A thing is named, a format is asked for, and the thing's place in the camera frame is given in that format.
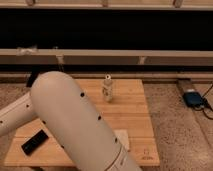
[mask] cable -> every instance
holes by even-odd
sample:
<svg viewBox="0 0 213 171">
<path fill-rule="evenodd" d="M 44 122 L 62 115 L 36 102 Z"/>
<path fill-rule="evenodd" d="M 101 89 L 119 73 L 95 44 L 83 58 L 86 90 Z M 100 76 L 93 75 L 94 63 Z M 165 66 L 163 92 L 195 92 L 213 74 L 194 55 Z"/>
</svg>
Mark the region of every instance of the cable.
<svg viewBox="0 0 213 171">
<path fill-rule="evenodd" d="M 205 109 L 207 109 L 207 108 L 203 108 L 203 114 L 204 114 L 204 116 L 207 118 L 207 119 L 209 119 L 209 120 L 213 120 L 213 116 L 212 117 L 210 117 L 208 114 L 207 114 L 207 112 L 205 111 Z"/>
<path fill-rule="evenodd" d="M 210 91 L 211 89 L 213 88 L 213 84 L 209 87 L 209 89 L 203 94 L 202 97 L 205 97 Z"/>
</svg>

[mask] white bottle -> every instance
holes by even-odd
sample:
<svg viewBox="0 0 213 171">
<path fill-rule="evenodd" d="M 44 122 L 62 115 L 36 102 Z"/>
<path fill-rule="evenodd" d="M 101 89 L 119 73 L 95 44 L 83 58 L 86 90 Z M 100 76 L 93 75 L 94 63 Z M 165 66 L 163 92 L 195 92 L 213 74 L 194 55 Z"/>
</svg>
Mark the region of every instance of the white bottle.
<svg viewBox="0 0 213 171">
<path fill-rule="evenodd" d="M 103 81 L 102 93 L 104 100 L 110 102 L 113 98 L 113 89 L 112 89 L 112 79 L 110 75 L 105 76 L 105 80 Z"/>
</svg>

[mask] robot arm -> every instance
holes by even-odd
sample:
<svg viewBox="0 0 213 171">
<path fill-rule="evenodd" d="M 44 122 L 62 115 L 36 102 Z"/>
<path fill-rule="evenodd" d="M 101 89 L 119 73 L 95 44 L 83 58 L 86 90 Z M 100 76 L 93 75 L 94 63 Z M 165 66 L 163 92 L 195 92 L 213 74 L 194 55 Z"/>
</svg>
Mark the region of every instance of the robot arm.
<svg viewBox="0 0 213 171">
<path fill-rule="evenodd" d="M 20 98 L 18 102 L 15 102 L 16 105 L 11 104 L 12 107 L 6 107 L 12 108 L 12 112 L 6 110 L 6 114 L 0 114 L 2 120 L 8 115 L 3 120 L 5 126 L 0 127 L 0 135 L 38 116 L 78 169 L 141 171 L 69 75 L 61 72 L 41 75 L 34 82 L 30 94 Z"/>
<path fill-rule="evenodd" d="M 30 94 L 27 93 L 0 111 L 0 137 L 36 118 Z"/>
</svg>

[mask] black wall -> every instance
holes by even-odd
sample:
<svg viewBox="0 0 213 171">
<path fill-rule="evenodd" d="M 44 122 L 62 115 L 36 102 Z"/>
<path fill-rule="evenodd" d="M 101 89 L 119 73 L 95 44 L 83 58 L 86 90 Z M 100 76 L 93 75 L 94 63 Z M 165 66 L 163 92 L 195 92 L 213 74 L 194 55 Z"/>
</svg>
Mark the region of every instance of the black wall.
<svg viewBox="0 0 213 171">
<path fill-rule="evenodd" d="M 0 9 L 0 48 L 213 50 L 213 12 Z"/>
</svg>

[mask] wooden table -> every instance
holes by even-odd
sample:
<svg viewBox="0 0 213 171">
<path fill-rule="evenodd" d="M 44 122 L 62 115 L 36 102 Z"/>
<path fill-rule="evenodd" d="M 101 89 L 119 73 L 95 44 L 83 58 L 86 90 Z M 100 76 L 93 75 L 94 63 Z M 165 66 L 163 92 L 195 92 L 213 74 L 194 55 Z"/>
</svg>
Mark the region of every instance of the wooden table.
<svg viewBox="0 0 213 171">
<path fill-rule="evenodd" d="M 102 97 L 102 80 L 76 80 L 104 119 L 114 130 L 125 129 L 130 140 L 130 153 L 140 166 L 158 166 L 159 157 L 151 118 L 141 80 L 117 79 L 113 82 L 114 98 L 107 103 Z M 50 137 L 30 157 L 21 145 L 40 129 Z M 39 119 L 19 128 L 6 155 L 5 166 L 74 166 L 60 145 Z"/>
</svg>

